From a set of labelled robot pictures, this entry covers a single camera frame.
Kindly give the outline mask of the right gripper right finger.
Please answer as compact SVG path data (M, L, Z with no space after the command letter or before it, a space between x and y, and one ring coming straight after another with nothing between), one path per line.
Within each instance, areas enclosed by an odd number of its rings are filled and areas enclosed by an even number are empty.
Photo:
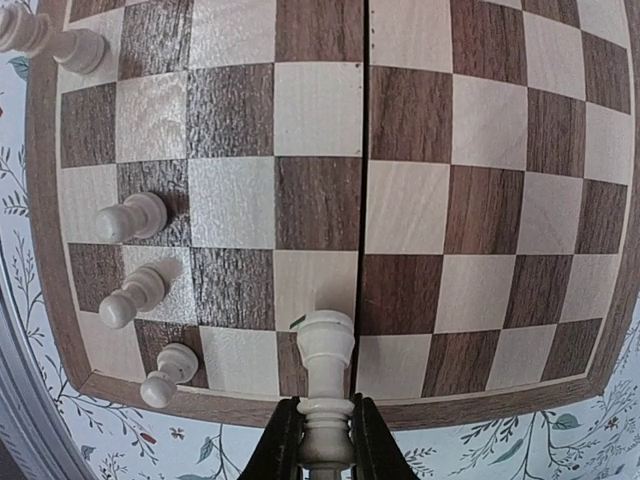
M415 474L370 397L353 397L351 437L355 451L353 479L412 480Z

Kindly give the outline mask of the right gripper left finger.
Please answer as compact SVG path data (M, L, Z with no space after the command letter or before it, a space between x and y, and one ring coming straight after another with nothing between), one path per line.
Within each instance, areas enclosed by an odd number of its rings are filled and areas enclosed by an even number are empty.
M297 459L304 424L299 403L298 397L291 397L277 404L239 480L303 478Z

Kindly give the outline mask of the light king piece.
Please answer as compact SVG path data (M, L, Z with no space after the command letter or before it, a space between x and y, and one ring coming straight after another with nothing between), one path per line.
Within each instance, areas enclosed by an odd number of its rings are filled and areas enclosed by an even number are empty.
M313 311L296 326L297 346L308 373L307 398L298 404L304 430L298 463L311 479L340 479L354 463L345 370L355 345L353 322L333 310Z

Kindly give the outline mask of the light pawn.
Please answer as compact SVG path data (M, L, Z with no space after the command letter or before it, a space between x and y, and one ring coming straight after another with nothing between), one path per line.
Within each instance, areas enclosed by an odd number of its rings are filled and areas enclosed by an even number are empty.
M180 343L165 346L156 358L157 368L140 385L140 396L152 408L165 408L177 392L177 386L190 382L199 361L194 351Z
M161 275L150 266L141 266L129 274L122 286L99 305L101 321L111 329L122 329L140 312L149 312L165 298L167 286Z

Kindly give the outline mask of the light chess piece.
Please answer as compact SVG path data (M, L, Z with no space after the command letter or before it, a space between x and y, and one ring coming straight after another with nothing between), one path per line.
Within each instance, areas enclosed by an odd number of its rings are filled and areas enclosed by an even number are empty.
M167 209L154 193L128 196L121 204L99 210L95 215L96 234L107 243L122 243L134 238L150 238L167 224Z

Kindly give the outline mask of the wooden chess board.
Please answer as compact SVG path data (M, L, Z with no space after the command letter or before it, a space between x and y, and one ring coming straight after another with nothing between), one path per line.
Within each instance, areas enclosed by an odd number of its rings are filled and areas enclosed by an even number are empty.
M345 391L394 429L601 394L639 282L635 1L42 1L107 47L27 83L35 258L69 383L142 407L170 343L171 415L265 425L304 397L296 322L360 339ZM107 243L151 192L168 220ZM164 300L99 305L141 266Z

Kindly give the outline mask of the light queen piece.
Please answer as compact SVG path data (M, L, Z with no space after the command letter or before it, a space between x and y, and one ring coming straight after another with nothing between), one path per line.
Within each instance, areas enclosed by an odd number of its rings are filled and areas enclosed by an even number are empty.
M72 29L56 33L50 43L53 58L65 70L88 75L101 63L107 42L89 29Z

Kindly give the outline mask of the light rook corner piece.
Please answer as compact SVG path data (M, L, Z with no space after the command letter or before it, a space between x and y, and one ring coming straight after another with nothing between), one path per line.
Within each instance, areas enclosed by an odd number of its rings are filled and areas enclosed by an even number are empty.
M15 50L34 57L45 49L50 30L47 15L36 15L22 4L2 7L0 50L2 53Z

